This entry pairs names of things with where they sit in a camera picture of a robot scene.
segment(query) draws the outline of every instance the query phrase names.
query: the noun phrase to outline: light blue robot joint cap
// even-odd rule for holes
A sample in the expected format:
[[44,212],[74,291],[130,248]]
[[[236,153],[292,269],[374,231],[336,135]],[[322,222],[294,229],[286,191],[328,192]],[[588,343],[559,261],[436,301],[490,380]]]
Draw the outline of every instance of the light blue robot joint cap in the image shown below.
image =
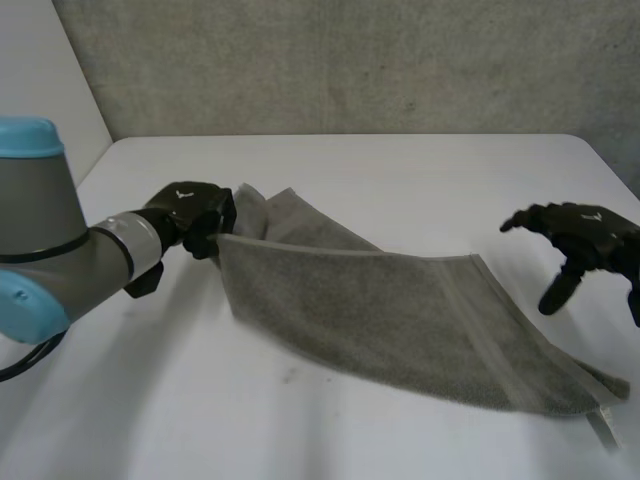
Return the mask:
[[0,115],[0,158],[47,158],[62,153],[64,145],[51,120]]
[[64,307],[48,290],[24,275],[0,269],[0,333],[36,345],[70,325]]

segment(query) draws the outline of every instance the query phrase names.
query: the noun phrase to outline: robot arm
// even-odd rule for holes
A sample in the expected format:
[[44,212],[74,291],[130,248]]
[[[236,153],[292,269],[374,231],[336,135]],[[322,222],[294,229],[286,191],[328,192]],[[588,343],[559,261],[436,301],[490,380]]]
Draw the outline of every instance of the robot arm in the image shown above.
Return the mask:
[[628,295],[633,319],[640,327],[640,227],[626,218],[595,205],[563,203],[532,205],[517,211],[500,228],[544,235],[567,260],[542,296],[543,315],[558,311],[573,295],[586,272],[606,270],[631,282]]
[[229,189],[180,182],[87,228],[53,124],[0,117],[0,333],[41,344],[120,289],[151,293],[168,248],[217,256],[234,221]]

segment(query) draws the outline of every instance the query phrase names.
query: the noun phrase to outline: white wall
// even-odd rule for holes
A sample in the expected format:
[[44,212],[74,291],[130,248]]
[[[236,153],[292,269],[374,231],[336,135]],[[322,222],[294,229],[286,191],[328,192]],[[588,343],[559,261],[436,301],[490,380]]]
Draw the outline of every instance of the white wall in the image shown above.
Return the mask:
[[50,0],[0,0],[0,115],[51,119],[76,185],[112,143]]

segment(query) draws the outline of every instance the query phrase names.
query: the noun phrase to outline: table surface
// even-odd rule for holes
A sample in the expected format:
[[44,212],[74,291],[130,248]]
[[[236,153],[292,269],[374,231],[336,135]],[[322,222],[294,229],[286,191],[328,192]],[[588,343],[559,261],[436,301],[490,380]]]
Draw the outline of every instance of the table surface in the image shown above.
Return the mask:
[[640,223],[638,200],[582,140],[127,139],[80,186],[87,221],[177,180],[247,182],[265,195],[293,187],[386,250],[481,254],[551,342],[631,382],[630,400],[612,409],[626,448],[606,450],[584,417],[486,411],[315,365],[234,321],[213,264],[174,248],[155,294],[116,294],[50,359],[0,386],[0,478],[638,477],[640,330],[628,285],[590,274],[566,309],[542,317],[536,305],[562,256],[541,237],[498,232],[534,202],[600,204]]

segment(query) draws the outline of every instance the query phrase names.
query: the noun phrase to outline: gray concrete wall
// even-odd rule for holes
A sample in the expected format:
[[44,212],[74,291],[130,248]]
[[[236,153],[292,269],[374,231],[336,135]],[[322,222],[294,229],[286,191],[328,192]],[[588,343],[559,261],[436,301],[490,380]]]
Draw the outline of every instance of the gray concrete wall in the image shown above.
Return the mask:
[[638,0],[54,0],[114,139],[570,133],[640,194]]

